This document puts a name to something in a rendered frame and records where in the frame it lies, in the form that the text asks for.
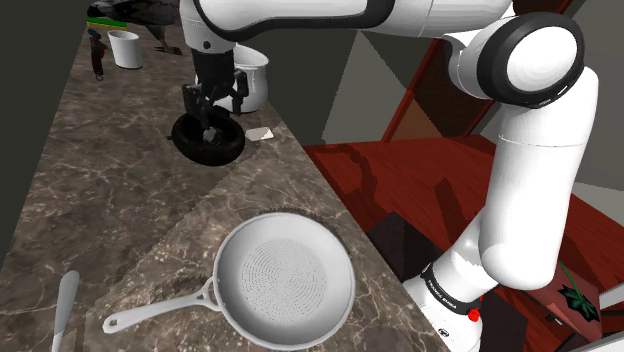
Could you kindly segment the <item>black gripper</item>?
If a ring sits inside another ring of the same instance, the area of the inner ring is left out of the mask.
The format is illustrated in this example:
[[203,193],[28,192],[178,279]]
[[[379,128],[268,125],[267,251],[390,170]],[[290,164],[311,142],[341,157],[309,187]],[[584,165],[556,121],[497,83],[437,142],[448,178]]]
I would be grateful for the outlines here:
[[240,69],[235,70],[232,50],[203,53],[192,49],[191,53],[198,84],[182,85],[184,106],[186,112],[200,122],[203,140],[213,142],[217,131],[211,125],[211,105],[205,97],[217,101],[232,96],[232,111],[240,116],[243,101],[249,95],[247,74]]

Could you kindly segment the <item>white round pot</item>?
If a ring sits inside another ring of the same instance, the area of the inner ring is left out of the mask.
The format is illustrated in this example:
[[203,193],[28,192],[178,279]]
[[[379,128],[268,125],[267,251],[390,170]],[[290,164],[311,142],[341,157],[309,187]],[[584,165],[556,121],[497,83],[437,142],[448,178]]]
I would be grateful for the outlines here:
[[[247,74],[249,95],[244,99],[241,111],[242,113],[255,112],[265,104],[268,98],[266,72],[269,59],[263,53],[238,43],[228,50],[233,51],[235,70],[240,69]],[[233,112],[232,96],[227,96],[217,101],[213,98],[205,98],[216,106]]]

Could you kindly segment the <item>black round bowl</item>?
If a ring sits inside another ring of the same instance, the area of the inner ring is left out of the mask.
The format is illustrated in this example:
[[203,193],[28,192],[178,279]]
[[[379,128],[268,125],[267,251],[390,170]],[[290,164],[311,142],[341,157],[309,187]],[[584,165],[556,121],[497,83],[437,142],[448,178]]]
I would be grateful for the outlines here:
[[204,139],[206,129],[200,121],[185,113],[173,124],[171,140],[188,159],[206,166],[223,166],[242,153],[245,133],[238,122],[230,117],[225,108],[215,106],[209,114],[214,136],[211,142]]

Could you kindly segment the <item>white cup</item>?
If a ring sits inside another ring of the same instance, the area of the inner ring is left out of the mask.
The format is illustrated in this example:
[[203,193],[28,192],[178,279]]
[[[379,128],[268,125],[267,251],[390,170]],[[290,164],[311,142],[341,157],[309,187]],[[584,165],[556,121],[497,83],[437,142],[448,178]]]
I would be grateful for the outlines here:
[[131,70],[143,67],[137,34],[129,31],[111,30],[108,32],[108,38],[115,64],[118,67]]

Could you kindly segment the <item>grey bird figure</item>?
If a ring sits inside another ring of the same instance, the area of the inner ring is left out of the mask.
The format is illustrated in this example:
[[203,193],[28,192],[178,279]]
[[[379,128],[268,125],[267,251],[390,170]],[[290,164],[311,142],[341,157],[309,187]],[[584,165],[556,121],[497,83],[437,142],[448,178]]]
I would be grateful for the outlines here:
[[179,6],[180,0],[95,0],[86,14],[144,26],[160,42],[156,50],[181,55],[180,48],[166,41],[166,27],[180,19]]

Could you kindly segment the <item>dark red bottle opener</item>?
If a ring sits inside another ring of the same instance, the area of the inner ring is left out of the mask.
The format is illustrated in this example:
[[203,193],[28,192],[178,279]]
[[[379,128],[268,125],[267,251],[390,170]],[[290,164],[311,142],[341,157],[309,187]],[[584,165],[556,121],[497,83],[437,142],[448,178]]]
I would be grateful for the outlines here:
[[101,42],[102,36],[99,32],[97,32],[93,28],[89,28],[87,30],[90,38],[90,47],[91,47],[91,63],[93,72],[95,74],[95,78],[98,81],[104,80],[104,70],[102,65],[102,59],[105,55],[105,51],[108,47]]

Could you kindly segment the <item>green flat book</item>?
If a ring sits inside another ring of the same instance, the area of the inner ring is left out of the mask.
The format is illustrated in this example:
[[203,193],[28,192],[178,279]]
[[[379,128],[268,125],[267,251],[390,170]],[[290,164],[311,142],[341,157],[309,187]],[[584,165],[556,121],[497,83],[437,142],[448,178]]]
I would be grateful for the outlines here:
[[89,28],[99,28],[106,30],[126,30],[127,23],[121,21],[115,21],[107,18],[87,18],[87,26]]

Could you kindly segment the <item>white perforated pan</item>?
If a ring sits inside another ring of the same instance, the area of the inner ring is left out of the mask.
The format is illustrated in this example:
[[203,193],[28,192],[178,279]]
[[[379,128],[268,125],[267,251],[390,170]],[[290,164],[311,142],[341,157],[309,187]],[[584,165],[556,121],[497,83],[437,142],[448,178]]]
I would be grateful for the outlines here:
[[224,315],[250,342],[272,350],[302,350],[333,336],[356,293],[351,259],[317,221],[270,212],[237,225],[223,240],[213,272],[195,293],[108,316],[117,333],[152,317],[193,305]]

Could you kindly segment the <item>dark robot stand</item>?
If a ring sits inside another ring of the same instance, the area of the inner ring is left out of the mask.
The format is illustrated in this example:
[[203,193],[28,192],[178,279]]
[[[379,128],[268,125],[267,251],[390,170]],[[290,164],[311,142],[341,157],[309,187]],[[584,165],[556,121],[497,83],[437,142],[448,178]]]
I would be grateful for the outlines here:
[[[367,236],[395,276],[404,282],[417,276],[443,251],[396,212],[372,227]],[[479,309],[483,321],[480,352],[523,352],[527,318],[493,291]]]

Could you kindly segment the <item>green leaf plant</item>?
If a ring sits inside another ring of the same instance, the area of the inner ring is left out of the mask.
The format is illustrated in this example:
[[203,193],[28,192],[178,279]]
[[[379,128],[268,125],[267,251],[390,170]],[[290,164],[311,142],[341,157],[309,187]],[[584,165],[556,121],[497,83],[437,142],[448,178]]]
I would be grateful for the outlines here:
[[591,301],[580,292],[570,272],[562,261],[559,262],[560,268],[571,284],[570,287],[562,285],[558,292],[565,297],[567,306],[573,311],[578,312],[587,322],[600,321],[599,313]]

